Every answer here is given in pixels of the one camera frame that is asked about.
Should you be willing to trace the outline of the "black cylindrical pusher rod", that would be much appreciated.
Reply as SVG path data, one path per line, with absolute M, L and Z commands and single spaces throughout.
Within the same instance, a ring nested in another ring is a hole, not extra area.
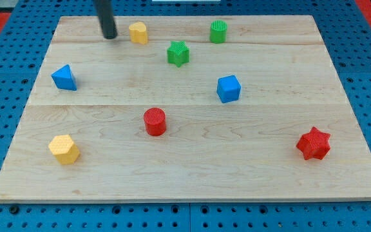
M 99 24 L 105 39 L 115 39 L 118 35 L 110 0 L 93 0 Z

